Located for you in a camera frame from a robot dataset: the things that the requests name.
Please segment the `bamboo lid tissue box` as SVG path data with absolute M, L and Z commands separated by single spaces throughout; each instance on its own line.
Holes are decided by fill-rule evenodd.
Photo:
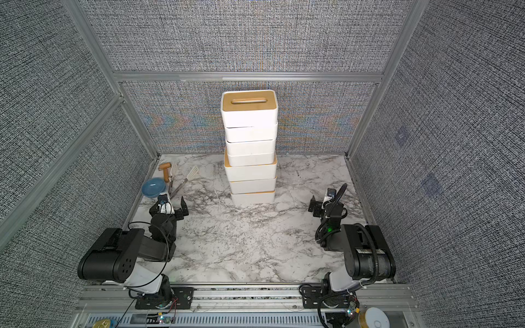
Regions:
M 225 128 L 273 126 L 278 123 L 278 100 L 273 90 L 224 92 L 221 117 Z
M 242 181 L 242 180 L 262 180 L 271 179 L 276 177 L 277 171 L 277 157 L 276 161 L 270 165 L 255 165 L 255 166 L 243 166 L 243 167 L 231 167 L 225 162 L 224 150 L 224 169 L 228 181 Z
M 225 152 L 225 162 L 231 167 L 270 165 L 276 161 L 275 153 L 231 155 Z
M 248 194 L 231 194 L 235 206 L 250 206 L 254 204 L 268 204 L 275 200 L 275 191 L 264 191 Z

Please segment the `yellow lid tissue box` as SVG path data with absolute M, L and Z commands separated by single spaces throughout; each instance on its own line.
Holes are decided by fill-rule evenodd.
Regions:
M 242 180 L 229 182 L 231 194 L 253 194 L 274 191 L 277 178 L 262 180 Z

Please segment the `grey lid tissue box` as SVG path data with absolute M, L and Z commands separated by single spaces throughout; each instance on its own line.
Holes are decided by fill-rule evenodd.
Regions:
M 251 142 L 226 142 L 226 149 L 232 156 L 248 156 L 255 154 L 274 153 L 276 140 L 258 140 Z
M 255 127 L 225 128 L 226 141 L 230 143 L 272 140 L 277 138 L 277 134 L 278 123 Z

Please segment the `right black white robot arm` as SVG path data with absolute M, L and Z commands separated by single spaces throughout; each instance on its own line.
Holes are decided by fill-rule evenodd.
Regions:
M 308 211 L 320 219 L 314 240 L 325 251 L 342 253 L 344 264 L 327 273 L 319 286 L 299 287 L 305 308 L 324 307 L 321 298 L 336 302 L 329 308 L 339 308 L 346 303 L 339 297 L 347 300 L 348 295 L 364 286 L 395 276 L 395 260 L 380 227 L 343 223 L 347 217 L 341 202 L 345 190 L 345 184 L 339 190 L 329 188 L 322 201 L 310 200 Z

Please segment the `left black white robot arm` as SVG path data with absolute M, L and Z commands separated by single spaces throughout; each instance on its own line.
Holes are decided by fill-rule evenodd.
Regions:
M 189 215 L 186 201 L 180 199 L 175 209 L 167 194 L 161 194 L 149 210 L 145 221 L 150 236 L 143 228 L 108 228 L 80 260 L 77 275 L 82 280 L 113 282 L 129 291 L 137 309 L 165 309 L 177 300 L 164 272 L 154 273 L 137 263 L 171 261 L 176 249 L 177 222 Z

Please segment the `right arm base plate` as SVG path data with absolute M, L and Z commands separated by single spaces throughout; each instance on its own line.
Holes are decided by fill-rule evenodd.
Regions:
M 354 293 L 333 292 L 320 284 L 301 284 L 298 291 L 305 309 L 343 309 L 358 307 L 358 298 Z

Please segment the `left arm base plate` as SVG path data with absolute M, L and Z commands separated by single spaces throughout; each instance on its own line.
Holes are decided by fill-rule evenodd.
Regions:
M 175 287 L 155 294 L 136 296 L 136 310 L 188 310 L 194 298 L 192 287 Z

